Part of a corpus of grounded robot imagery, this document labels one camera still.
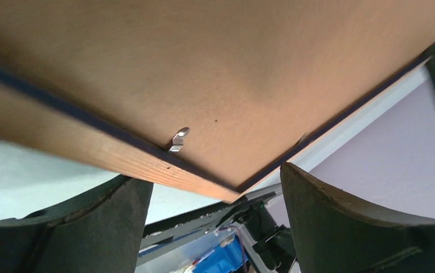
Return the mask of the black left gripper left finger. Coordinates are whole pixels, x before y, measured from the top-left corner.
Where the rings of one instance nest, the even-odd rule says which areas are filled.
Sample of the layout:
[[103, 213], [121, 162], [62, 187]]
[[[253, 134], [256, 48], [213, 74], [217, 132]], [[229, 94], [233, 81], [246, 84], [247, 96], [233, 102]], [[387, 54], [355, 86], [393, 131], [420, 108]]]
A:
[[150, 182], [118, 176], [0, 220], [0, 272], [133, 272], [152, 191]]

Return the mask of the brown frame backing board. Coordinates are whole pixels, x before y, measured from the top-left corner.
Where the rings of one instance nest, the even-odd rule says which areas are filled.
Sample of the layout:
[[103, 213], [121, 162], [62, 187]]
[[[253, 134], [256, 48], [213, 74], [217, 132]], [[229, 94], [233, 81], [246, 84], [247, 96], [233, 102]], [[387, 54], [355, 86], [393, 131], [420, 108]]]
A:
[[435, 1], [0, 1], [0, 54], [240, 185], [435, 41]]

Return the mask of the wooden picture frame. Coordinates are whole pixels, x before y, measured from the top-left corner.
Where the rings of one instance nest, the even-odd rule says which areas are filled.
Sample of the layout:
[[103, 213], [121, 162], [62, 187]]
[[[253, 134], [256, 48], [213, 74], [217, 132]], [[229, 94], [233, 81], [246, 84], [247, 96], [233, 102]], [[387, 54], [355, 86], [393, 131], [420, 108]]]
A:
[[182, 154], [128, 132], [94, 111], [41, 87], [20, 71], [0, 64], [0, 140], [136, 179], [234, 202], [277, 178], [282, 162], [307, 164], [338, 140], [355, 119], [376, 113], [383, 102], [399, 101], [427, 77], [425, 63], [435, 42], [337, 115], [305, 133], [283, 154], [238, 185], [211, 174]]

